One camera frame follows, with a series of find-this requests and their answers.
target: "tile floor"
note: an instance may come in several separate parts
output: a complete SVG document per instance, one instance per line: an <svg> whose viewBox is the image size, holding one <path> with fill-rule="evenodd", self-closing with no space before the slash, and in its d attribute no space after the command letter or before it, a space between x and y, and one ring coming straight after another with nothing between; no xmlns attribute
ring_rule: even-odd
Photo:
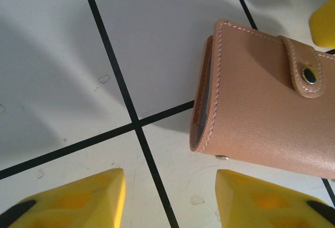
<svg viewBox="0 0 335 228"><path fill-rule="evenodd" d="M214 22L312 44L308 18L325 1L243 0L246 10L241 0L0 0L0 212L119 166L127 180L121 227L219 228L220 168L333 204L330 181L188 148Z"/></svg>

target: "pink leather wallet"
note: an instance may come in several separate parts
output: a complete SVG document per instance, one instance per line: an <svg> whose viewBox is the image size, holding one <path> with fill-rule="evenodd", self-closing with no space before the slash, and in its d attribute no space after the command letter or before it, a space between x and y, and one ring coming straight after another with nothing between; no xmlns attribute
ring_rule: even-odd
<svg viewBox="0 0 335 228"><path fill-rule="evenodd" d="M219 20L206 44L190 146L335 178L335 57Z"/></svg>

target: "yellow foam block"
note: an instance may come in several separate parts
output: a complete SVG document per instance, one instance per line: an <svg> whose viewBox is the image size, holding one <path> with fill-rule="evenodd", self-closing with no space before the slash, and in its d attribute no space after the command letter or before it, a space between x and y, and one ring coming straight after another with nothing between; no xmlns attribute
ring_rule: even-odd
<svg viewBox="0 0 335 228"><path fill-rule="evenodd" d="M335 0L327 1L312 14L309 29L315 45L335 48Z"/></svg>
<svg viewBox="0 0 335 228"><path fill-rule="evenodd" d="M126 195L122 169L30 196L36 203L10 228L119 228Z"/></svg>
<svg viewBox="0 0 335 228"><path fill-rule="evenodd" d="M222 228L334 228L307 204L321 200L230 170L218 170L216 197Z"/></svg>

